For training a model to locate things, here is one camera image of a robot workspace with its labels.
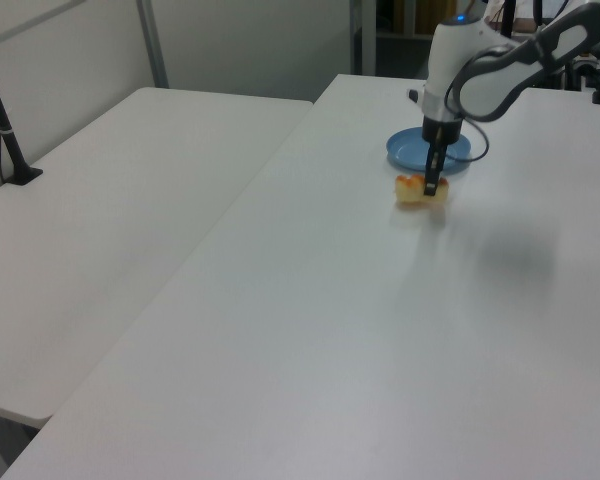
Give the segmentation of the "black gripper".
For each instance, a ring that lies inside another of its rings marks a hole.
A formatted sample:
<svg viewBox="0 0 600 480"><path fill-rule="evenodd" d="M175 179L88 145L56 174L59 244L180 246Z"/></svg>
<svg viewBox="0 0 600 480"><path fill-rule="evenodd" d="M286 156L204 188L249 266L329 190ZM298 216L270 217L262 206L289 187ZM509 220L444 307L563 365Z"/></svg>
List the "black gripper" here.
<svg viewBox="0 0 600 480"><path fill-rule="evenodd" d="M424 195L434 197L441 172L445 162L445 146L452 145L459 140L462 128L460 118L450 121L438 121L425 116L422 125L422 138L428 142L429 149L425 164Z"/></svg>

